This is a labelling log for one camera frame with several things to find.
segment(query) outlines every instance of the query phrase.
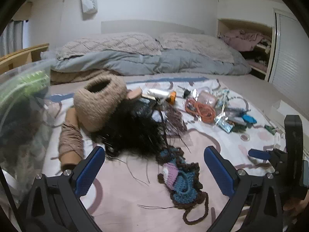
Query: sliding closet door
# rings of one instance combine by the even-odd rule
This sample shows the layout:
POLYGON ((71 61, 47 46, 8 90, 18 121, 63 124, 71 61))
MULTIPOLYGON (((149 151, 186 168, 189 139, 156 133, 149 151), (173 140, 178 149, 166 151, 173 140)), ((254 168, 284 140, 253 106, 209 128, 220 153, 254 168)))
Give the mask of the sliding closet door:
POLYGON ((269 82, 309 116, 309 38, 293 15, 276 11, 277 45, 269 82))

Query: green item in bin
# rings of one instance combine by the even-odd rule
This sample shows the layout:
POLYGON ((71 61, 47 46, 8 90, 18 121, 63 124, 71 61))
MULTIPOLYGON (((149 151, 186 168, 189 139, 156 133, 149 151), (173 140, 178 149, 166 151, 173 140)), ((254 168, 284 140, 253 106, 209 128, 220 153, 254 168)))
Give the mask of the green item in bin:
POLYGON ((277 132, 277 131, 275 130, 276 128, 274 128, 274 127, 272 127, 272 126, 269 126, 269 125, 265 125, 264 128, 265 128, 267 131, 269 131, 272 135, 275 135, 275 133, 277 132))
POLYGON ((49 85, 49 76, 45 71, 36 71, 34 73, 17 78, 14 83, 10 83, 0 95, 0 107, 6 104, 16 92, 19 96, 29 97, 39 92, 49 85))

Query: beige blanket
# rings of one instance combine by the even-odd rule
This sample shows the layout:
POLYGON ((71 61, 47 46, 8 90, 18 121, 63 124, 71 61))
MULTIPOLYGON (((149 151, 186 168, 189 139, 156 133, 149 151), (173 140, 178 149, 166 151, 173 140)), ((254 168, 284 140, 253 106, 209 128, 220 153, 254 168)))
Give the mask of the beige blanket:
POLYGON ((228 46, 220 39, 207 35, 164 33, 158 41, 163 49, 182 49, 210 57, 221 62, 234 63, 228 46))
POLYGON ((101 73, 109 74, 109 71, 106 70, 88 70, 88 71, 79 71, 79 72, 57 72, 54 70, 50 71, 50 81, 52 85, 56 84, 65 84, 65 83, 75 83, 89 80, 101 73))
POLYGON ((98 34, 89 38, 79 38, 60 48, 57 59, 82 56, 90 52, 103 50, 123 51, 141 55, 161 55, 156 41, 145 33, 127 32, 116 34, 98 34))

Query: gray curtain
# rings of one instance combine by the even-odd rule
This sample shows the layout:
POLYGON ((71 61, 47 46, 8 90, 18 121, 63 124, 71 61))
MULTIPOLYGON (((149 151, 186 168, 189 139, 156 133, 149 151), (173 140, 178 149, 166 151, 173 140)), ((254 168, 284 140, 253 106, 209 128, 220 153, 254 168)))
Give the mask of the gray curtain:
POLYGON ((24 21, 11 21, 0 36, 0 56, 23 48, 24 21))

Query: comforter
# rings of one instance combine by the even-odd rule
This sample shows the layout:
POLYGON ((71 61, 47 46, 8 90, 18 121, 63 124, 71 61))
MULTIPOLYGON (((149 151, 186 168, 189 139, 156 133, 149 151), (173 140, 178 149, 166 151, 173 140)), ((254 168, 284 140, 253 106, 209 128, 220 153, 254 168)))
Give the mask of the comforter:
POLYGON ((140 55, 105 50, 81 57, 57 60, 53 53, 42 53, 41 58, 52 58, 52 70, 62 73, 107 69, 120 75, 149 75, 156 73, 196 72, 220 75, 243 75, 251 71, 242 55, 230 48, 234 63, 212 60, 210 57, 185 50, 168 49, 161 55, 140 55))

